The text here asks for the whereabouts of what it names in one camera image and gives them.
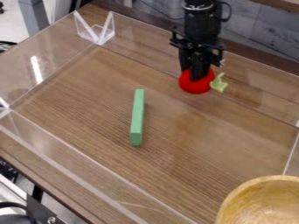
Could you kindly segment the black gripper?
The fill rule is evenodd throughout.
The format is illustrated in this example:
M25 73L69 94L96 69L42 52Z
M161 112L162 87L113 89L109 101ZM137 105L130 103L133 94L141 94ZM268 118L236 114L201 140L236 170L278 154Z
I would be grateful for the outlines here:
M218 39L222 17L221 5L184 5L184 24L172 26L169 44L178 49L181 70L190 67L190 81L208 75L210 65L222 61L224 45Z

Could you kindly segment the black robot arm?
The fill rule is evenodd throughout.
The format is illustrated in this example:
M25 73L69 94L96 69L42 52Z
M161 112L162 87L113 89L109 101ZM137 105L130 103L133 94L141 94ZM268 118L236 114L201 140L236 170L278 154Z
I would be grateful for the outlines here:
M169 45L178 49L181 71L188 71L190 82L208 76L210 65L222 61L221 24L232 16L230 5L222 0L182 0L184 24L170 28Z

